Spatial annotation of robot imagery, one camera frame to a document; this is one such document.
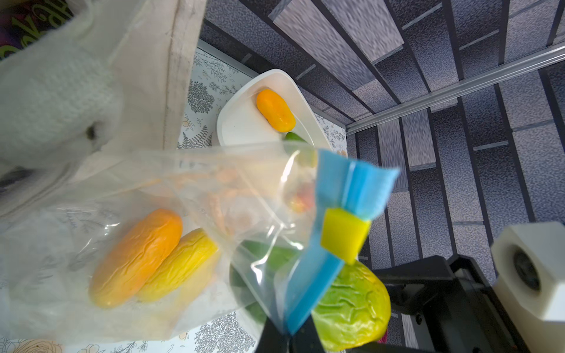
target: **toy mango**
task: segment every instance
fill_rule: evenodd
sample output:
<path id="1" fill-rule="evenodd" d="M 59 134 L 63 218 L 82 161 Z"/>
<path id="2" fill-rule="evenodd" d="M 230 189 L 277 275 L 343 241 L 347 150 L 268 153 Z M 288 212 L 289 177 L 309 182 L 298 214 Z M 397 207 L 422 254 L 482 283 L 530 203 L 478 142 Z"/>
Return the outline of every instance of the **toy mango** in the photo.
<path id="1" fill-rule="evenodd" d="M 125 303 L 143 287 L 179 243 L 182 219 L 158 209 L 136 224 L 97 267 L 89 295 L 101 308 Z"/>

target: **metal rail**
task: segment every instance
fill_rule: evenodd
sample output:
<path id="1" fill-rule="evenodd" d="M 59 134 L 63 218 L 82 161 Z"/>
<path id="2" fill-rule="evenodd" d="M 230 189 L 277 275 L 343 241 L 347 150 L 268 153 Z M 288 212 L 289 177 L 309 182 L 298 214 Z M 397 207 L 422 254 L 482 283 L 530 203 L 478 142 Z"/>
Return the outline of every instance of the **metal rail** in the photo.
<path id="1" fill-rule="evenodd" d="M 461 80 L 452 85 L 428 93 L 411 101 L 399 104 L 383 112 L 373 114 L 346 126 L 347 135 L 372 128 L 401 116 L 429 108 L 450 99 L 478 91 L 482 88 L 513 79 L 551 64 L 565 60 L 565 42 L 552 45 L 518 60 L 502 64 L 479 75 Z"/>

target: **white cloth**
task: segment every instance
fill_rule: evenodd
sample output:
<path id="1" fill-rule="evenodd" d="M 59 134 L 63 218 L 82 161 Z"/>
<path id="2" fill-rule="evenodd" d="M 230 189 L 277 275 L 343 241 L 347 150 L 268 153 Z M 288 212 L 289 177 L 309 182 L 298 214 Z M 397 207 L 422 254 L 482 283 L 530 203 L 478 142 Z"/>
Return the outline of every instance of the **white cloth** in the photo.
<path id="1" fill-rule="evenodd" d="M 34 171 L 0 190 L 0 220 L 131 151 L 176 148 L 205 0 L 73 3 L 86 10 L 0 62 L 0 175 Z"/>

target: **floral patterned paper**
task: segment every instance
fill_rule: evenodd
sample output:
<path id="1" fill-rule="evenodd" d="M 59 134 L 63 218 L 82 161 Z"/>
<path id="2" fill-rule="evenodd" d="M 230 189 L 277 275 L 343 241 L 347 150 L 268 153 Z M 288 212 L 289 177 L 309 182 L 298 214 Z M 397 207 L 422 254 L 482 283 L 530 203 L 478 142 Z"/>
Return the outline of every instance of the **floral patterned paper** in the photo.
<path id="1" fill-rule="evenodd" d="M 177 147 L 211 146 L 220 110 L 251 77 L 196 48 Z"/>
<path id="2" fill-rule="evenodd" d="M 210 146 L 220 110 L 250 80 L 248 75 L 197 48 L 177 147 Z M 332 149 L 346 154 L 345 130 L 317 114 L 315 116 Z M 6 295 L 7 283 L 0 268 L 0 310 L 3 306 L 1 299 Z M 257 342 L 237 322 L 235 313 L 183 332 L 168 341 L 85 342 L 83 345 L 62 346 L 43 339 L 9 341 L 0 337 L 0 353 L 248 353 L 253 352 L 256 345 Z"/>

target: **yellow fake fruit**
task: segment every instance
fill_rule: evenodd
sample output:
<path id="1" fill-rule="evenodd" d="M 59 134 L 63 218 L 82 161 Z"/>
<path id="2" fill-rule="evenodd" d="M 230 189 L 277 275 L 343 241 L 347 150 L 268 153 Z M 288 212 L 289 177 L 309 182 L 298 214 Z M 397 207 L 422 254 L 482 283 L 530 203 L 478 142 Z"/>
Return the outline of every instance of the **yellow fake fruit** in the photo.
<path id="1" fill-rule="evenodd" d="M 296 118 L 284 99 L 270 89 L 257 95 L 257 108 L 278 132 L 288 132 L 296 126 Z"/>
<path id="2" fill-rule="evenodd" d="M 89 295 L 101 308 L 125 303 L 143 287 L 182 235 L 182 219 L 159 209 L 136 224 L 96 268 Z"/>
<path id="3" fill-rule="evenodd" d="M 177 289 L 218 247 L 202 228 L 188 233 L 137 292 L 142 302 L 154 302 Z"/>
<path id="4" fill-rule="evenodd" d="M 390 312 L 385 285 L 355 261 L 344 265 L 312 311 L 312 318 L 324 348 L 339 352 L 383 337 Z"/>

